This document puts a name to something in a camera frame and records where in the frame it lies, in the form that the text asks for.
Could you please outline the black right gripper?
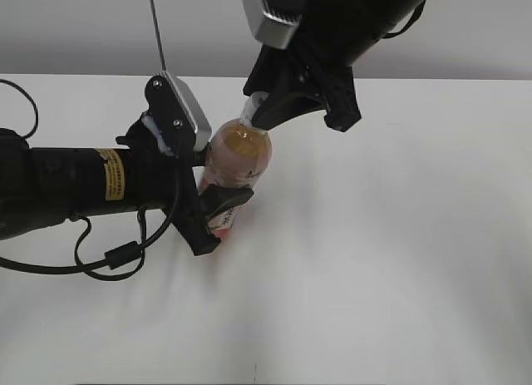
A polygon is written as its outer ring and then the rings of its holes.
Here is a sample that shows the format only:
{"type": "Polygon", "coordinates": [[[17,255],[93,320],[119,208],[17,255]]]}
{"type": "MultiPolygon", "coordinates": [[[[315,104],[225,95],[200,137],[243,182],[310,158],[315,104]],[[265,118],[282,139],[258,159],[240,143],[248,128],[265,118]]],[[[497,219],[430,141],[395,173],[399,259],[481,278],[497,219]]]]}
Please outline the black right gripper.
{"type": "Polygon", "coordinates": [[[269,95],[252,115],[253,127],[270,131],[315,111],[335,131],[348,131],[361,120],[351,67],[321,63],[303,47],[262,47],[243,89],[269,95]]]}

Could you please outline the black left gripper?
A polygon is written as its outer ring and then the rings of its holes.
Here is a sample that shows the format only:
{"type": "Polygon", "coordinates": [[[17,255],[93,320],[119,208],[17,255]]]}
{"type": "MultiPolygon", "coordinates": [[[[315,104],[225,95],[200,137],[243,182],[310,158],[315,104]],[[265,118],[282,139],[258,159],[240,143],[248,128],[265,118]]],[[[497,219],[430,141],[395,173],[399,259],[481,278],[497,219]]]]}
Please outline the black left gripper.
{"type": "Polygon", "coordinates": [[[212,253],[220,239],[207,221],[246,204],[254,195],[248,186],[228,188],[210,184],[199,194],[193,169],[204,164],[206,148],[195,149],[198,136],[184,120],[142,116],[116,141],[129,147],[140,182],[140,206],[160,204],[165,219],[146,240],[147,248],[174,226],[196,256],[212,253]]]}

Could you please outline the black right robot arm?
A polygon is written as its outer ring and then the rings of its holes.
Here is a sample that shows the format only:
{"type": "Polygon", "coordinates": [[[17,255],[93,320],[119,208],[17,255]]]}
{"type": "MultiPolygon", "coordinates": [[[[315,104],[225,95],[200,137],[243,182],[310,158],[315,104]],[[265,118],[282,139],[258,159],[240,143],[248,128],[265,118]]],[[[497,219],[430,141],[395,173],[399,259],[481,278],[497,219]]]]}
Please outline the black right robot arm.
{"type": "Polygon", "coordinates": [[[407,31],[426,1],[242,0],[249,30],[262,45],[243,89],[246,96],[266,96],[252,126],[270,131],[324,111],[327,127],[349,130],[362,118],[353,63],[407,31]]]}

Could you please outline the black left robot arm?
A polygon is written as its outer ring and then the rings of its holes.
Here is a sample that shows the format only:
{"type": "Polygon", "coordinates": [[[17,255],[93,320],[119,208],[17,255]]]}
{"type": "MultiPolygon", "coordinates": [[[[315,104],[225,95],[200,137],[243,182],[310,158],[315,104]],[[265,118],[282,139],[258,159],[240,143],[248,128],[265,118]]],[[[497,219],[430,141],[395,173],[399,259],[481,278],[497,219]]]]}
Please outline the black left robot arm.
{"type": "Polygon", "coordinates": [[[161,210],[196,255],[220,243],[208,222],[245,204],[245,186],[210,185],[199,192],[194,167],[206,154],[164,155],[140,122],[117,138],[119,148],[31,147],[1,130],[1,238],[82,217],[161,210]]]}

